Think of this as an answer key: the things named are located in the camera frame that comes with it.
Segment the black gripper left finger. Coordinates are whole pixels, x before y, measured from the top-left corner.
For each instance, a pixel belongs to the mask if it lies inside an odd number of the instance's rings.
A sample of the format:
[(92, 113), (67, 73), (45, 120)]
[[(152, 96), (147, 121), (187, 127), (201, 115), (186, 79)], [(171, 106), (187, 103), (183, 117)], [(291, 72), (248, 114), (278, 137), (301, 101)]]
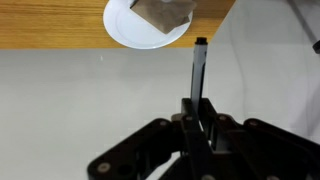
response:
[(173, 153), (180, 156), (159, 180), (214, 180), (212, 154), (199, 120), (158, 118), (93, 160), (89, 180), (146, 180)]

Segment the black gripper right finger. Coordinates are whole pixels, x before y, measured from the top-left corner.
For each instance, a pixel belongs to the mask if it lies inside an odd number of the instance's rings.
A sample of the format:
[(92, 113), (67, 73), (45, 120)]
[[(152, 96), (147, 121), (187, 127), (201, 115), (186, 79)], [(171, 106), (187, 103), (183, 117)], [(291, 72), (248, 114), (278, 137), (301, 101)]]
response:
[(182, 100), (193, 180), (320, 180), (320, 146), (259, 119), (237, 123), (200, 101)]

